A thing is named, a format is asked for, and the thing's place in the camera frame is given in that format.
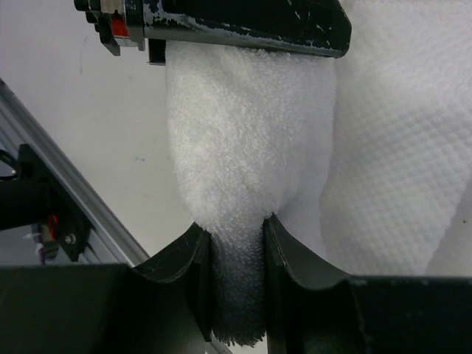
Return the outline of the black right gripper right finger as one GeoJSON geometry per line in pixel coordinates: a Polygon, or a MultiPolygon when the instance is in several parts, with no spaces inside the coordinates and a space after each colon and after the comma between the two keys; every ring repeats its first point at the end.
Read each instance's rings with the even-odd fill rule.
{"type": "Polygon", "coordinates": [[[270,353],[348,353],[347,275],[304,246],[276,215],[263,224],[270,353]]]}

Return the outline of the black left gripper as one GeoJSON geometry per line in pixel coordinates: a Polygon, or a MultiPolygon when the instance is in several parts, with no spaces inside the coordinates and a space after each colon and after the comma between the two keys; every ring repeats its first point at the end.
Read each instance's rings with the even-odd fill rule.
{"type": "Polygon", "coordinates": [[[166,42],[145,37],[143,1],[74,0],[74,7],[94,25],[100,43],[112,55],[121,55],[123,47],[136,47],[148,51],[149,64],[165,65],[166,42]]]}

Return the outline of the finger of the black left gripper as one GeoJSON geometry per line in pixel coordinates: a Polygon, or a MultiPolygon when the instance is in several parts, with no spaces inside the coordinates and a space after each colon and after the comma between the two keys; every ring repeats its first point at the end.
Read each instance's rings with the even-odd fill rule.
{"type": "Polygon", "coordinates": [[[144,1],[143,16],[149,39],[323,58],[345,56],[352,33],[339,1],[144,1]]]}

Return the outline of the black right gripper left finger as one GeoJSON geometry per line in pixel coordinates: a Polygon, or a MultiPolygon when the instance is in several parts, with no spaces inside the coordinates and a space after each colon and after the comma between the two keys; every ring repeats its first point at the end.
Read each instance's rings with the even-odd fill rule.
{"type": "Polygon", "coordinates": [[[189,229],[134,270],[164,288],[183,284],[183,294],[205,341],[211,340],[211,237],[199,225],[189,229]]]}

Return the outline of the white towel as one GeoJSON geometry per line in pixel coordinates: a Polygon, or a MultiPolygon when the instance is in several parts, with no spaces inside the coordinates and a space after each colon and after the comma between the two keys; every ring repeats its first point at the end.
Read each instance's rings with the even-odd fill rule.
{"type": "Polygon", "coordinates": [[[342,58],[170,41],[182,200],[212,236],[212,332],[266,333],[263,221],[354,274],[470,275],[471,3],[344,1],[342,58]]]}

